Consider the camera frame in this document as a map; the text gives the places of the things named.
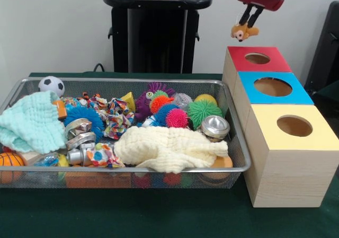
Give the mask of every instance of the cream towel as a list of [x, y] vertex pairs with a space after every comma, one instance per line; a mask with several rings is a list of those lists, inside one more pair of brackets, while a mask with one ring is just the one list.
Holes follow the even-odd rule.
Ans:
[[217, 156], [228, 156], [227, 149], [225, 141], [211, 143], [199, 132], [165, 127], [131, 127], [114, 145], [123, 163], [166, 173], [210, 167]]

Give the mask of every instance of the red lid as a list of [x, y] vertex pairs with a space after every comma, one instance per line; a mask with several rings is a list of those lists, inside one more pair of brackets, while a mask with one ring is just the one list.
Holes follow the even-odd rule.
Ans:
[[228, 51], [237, 71], [292, 72], [276, 47], [229, 46]]

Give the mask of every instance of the pink spiky ball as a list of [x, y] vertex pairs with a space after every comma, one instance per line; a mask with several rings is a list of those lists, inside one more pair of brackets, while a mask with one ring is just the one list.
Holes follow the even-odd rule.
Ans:
[[172, 109], [169, 111], [165, 120], [169, 128], [185, 128], [189, 124], [187, 113], [181, 109]]

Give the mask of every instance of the wire mesh basket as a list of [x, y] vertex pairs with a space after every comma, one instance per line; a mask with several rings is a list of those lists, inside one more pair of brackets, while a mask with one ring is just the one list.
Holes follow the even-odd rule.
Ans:
[[[0, 107], [0, 113], [20, 98], [38, 91], [42, 78], [29, 77], [19, 81]], [[240, 174], [251, 165], [244, 135], [228, 87], [221, 81], [200, 80], [137, 80], [104, 78], [61, 78], [65, 85], [64, 96], [81, 96], [100, 93], [103, 98], [121, 97], [132, 92], [140, 96], [149, 82], [166, 83], [176, 92], [193, 99], [210, 94], [218, 102], [231, 130], [226, 137], [228, 155], [233, 168], [191, 168], [180, 174], [158, 173], [146, 168], [88, 168], [0, 166], [0, 188], [231, 188]], [[103, 138], [103, 143], [111, 142]]]

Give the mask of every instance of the mint green towel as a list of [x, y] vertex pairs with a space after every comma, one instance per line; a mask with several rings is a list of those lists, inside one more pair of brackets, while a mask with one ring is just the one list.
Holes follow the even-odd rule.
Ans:
[[54, 92], [37, 92], [6, 109], [0, 115], [0, 143], [18, 152], [41, 154], [64, 148], [64, 125], [52, 104], [58, 99]]

